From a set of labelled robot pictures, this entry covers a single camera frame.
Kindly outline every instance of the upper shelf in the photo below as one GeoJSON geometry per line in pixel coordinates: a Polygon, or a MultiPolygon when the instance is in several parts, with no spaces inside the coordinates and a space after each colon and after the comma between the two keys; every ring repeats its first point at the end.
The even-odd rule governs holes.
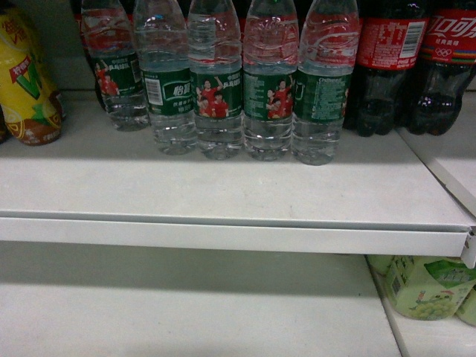
{"type": "Polygon", "coordinates": [[[446,188],[476,216],[476,93],[463,97],[463,108],[453,127],[444,135],[417,136],[399,131],[446,188]]]}
{"type": "Polygon", "coordinates": [[[344,131],[335,160],[211,161],[117,132],[69,101],[62,137],[0,146],[4,240],[339,253],[460,255],[475,224],[396,132],[344,131]]]}

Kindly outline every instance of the light green packaging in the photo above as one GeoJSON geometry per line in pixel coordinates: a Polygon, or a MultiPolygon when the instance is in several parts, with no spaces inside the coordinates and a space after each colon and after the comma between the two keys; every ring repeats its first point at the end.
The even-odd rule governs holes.
{"type": "Polygon", "coordinates": [[[476,284],[476,270],[460,259],[395,256],[385,279],[393,308],[417,320],[452,316],[476,284]]]}
{"type": "Polygon", "coordinates": [[[380,275],[386,275],[392,265],[394,255],[367,255],[367,261],[380,275]]]}
{"type": "Polygon", "coordinates": [[[467,324],[476,327],[476,286],[456,311],[456,315],[467,324]]]}

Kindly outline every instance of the lower shelf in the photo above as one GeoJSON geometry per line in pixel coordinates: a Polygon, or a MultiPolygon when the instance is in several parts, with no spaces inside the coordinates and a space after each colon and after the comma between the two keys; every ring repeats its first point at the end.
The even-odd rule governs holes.
{"type": "Polygon", "coordinates": [[[0,242],[17,356],[400,356],[363,256],[0,242]]]}
{"type": "Polygon", "coordinates": [[[476,356],[476,328],[455,316],[440,321],[418,321],[400,315],[383,294],[383,277],[377,273],[373,276],[402,357],[476,356]]]}

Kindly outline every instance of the white shelf surface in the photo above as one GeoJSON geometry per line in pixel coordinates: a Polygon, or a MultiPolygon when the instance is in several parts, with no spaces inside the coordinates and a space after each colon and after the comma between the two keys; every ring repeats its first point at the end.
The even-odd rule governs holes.
{"type": "Polygon", "coordinates": [[[384,278],[373,273],[387,318],[402,357],[474,357],[476,328],[456,316],[440,321],[418,321],[396,312],[383,290],[384,278]]]}
{"type": "Polygon", "coordinates": [[[0,146],[2,240],[459,256],[474,224],[396,132],[344,131],[322,167],[211,161],[115,131],[96,100],[68,109],[58,141],[0,146]]]}
{"type": "Polygon", "coordinates": [[[463,96],[463,108],[444,135],[399,133],[446,188],[476,216],[476,93],[463,96]]]}
{"type": "Polygon", "coordinates": [[[0,242],[2,357],[400,356],[361,255],[0,242]]]}

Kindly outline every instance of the olympic rings logo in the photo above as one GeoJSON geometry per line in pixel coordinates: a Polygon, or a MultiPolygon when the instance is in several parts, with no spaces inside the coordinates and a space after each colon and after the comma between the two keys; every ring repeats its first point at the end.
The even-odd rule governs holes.
{"type": "Polygon", "coordinates": [[[448,48],[437,48],[435,50],[435,53],[437,54],[437,56],[439,57],[447,57],[451,54],[452,50],[448,49],[448,48]]]}

